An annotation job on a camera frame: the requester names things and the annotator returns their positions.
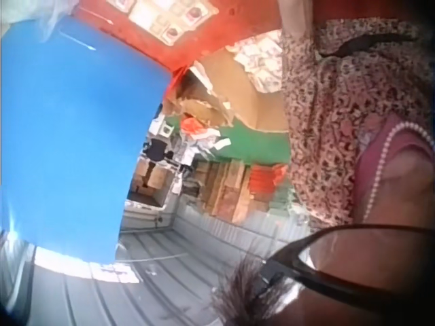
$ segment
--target black eyeglass frame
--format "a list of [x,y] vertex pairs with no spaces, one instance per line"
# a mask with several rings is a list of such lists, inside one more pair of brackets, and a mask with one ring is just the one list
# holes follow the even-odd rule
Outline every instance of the black eyeglass frame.
[[268,283],[278,274],[281,274],[310,290],[371,312],[389,314],[406,305],[408,303],[407,297],[314,270],[300,259],[300,253],[311,244],[326,234],[340,230],[399,230],[415,232],[435,239],[435,231],[399,225],[358,224],[323,229],[306,238],[291,242],[269,258],[260,271],[259,291],[264,291]]

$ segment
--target hair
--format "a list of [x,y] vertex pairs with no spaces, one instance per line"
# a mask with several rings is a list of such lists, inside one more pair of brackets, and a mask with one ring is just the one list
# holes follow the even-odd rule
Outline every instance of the hair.
[[264,326],[290,289],[280,279],[256,294],[262,263],[246,255],[235,271],[226,276],[213,296],[213,307],[225,326]]
[[172,160],[174,157],[174,152],[173,151],[168,151],[165,153],[164,155],[167,159]]

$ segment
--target paper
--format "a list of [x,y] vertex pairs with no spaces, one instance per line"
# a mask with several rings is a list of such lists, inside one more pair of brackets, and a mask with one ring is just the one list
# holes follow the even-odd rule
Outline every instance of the paper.
[[221,139],[213,147],[220,151],[222,148],[231,145],[231,140],[229,138]]

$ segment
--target wooden crate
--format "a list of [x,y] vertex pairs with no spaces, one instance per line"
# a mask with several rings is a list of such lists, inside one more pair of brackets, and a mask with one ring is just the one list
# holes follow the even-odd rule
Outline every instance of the wooden crate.
[[229,164],[227,163],[219,164],[216,179],[213,183],[213,189],[211,190],[210,197],[205,207],[206,212],[209,213],[210,215],[214,216],[218,211],[217,205],[219,202],[219,198],[224,190],[224,182],[225,182],[226,173],[228,171],[228,166]]
[[204,202],[204,207],[207,205],[207,202],[209,201],[216,176],[218,175],[218,169],[219,169],[219,163],[212,163],[209,172],[207,173],[205,186],[201,190],[201,200]]
[[243,173],[245,172],[245,164],[239,160],[231,160],[228,168],[228,174],[225,179],[226,187],[239,189],[242,183]]
[[249,193],[249,178],[251,175],[251,169],[247,168],[245,174],[243,175],[243,181],[239,196],[239,201],[236,205],[236,210],[232,216],[233,223],[241,223],[244,221],[248,214],[249,201],[251,200],[251,194]]
[[224,191],[217,204],[217,216],[225,221],[232,221],[232,216],[239,201],[240,190],[224,186]]

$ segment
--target red ceiling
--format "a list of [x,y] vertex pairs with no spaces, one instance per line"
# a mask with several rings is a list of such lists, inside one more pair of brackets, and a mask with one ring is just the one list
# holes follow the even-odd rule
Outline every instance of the red ceiling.
[[[315,20],[391,16],[391,0],[314,0]],[[81,0],[74,16],[110,34],[153,58],[170,71],[190,65],[194,60],[228,44],[280,27],[277,0],[210,0],[219,14],[188,32],[174,46],[166,46],[138,27],[128,16],[106,0]],[[106,20],[89,14],[84,8]]]

